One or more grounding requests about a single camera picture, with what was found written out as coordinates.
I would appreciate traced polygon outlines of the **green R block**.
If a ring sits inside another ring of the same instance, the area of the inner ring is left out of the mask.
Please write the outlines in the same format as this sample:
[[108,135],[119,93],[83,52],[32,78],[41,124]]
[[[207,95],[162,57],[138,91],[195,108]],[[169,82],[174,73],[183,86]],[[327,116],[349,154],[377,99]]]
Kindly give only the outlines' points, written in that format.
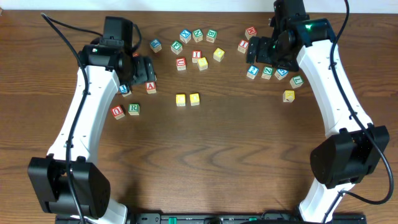
[[128,106],[128,113],[131,116],[139,116],[140,115],[141,107],[138,103],[131,103]]

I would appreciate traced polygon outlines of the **yellow C block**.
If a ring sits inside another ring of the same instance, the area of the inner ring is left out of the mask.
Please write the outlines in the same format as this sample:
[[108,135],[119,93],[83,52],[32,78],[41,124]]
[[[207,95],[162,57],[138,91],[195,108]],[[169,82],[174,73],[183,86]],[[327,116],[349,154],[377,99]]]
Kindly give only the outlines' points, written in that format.
[[177,94],[175,97],[175,102],[177,106],[186,106],[185,94]]

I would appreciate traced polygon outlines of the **yellow O block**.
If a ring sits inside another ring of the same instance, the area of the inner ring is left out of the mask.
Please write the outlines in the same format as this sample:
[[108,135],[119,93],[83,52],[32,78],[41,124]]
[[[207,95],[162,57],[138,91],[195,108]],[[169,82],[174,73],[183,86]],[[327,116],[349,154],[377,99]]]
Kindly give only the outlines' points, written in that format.
[[200,104],[199,93],[190,94],[190,104],[191,104],[191,106],[198,106]]

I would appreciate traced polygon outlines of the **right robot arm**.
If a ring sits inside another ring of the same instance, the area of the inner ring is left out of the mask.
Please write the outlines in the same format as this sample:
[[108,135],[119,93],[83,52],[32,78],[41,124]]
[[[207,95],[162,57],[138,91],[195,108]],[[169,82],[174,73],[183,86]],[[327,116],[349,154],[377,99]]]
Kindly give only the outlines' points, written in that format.
[[356,223],[334,216],[342,198],[386,162],[385,126],[375,126],[349,83],[338,52],[340,33],[327,19],[311,19],[302,1],[277,0],[270,37],[251,37],[246,61],[283,73],[303,72],[321,111],[326,139],[310,155],[314,181],[291,217],[294,223]]

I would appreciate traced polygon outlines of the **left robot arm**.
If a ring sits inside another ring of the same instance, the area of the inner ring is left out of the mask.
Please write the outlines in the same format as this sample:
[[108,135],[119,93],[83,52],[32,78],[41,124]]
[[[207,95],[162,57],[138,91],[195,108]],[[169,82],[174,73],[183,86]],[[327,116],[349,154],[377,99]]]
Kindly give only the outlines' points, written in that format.
[[109,180],[97,168],[98,146],[117,93],[133,85],[154,82],[149,57],[137,56],[133,41],[139,28],[122,17],[108,16],[104,32],[74,51],[78,64],[76,90],[64,124],[45,157],[33,157],[28,176],[42,210],[57,223],[132,223],[127,206],[111,198]]

